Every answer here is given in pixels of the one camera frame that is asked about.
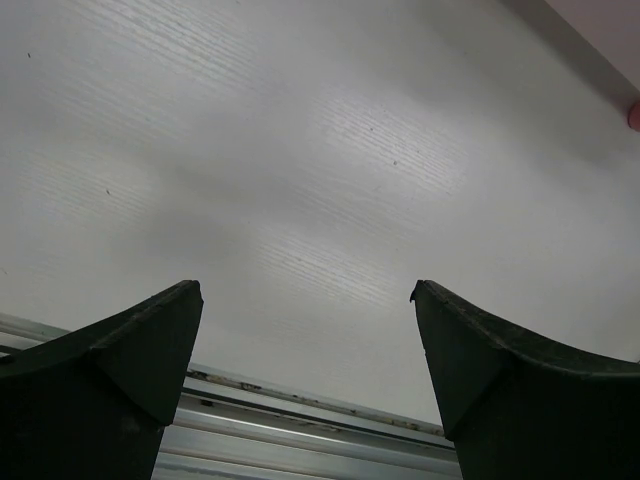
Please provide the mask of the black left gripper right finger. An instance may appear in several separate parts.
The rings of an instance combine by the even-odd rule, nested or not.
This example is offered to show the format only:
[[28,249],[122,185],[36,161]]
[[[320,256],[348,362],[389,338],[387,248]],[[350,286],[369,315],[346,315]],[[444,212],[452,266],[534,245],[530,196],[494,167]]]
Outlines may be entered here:
[[411,295],[466,479],[635,479],[639,367],[551,340],[431,280]]

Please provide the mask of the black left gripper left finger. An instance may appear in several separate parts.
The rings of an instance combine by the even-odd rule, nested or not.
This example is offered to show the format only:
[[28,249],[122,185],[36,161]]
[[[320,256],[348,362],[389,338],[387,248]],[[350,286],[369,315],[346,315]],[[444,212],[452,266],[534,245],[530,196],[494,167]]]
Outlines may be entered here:
[[3,359],[2,478],[150,478],[202,310],[199,282],[184,280]]

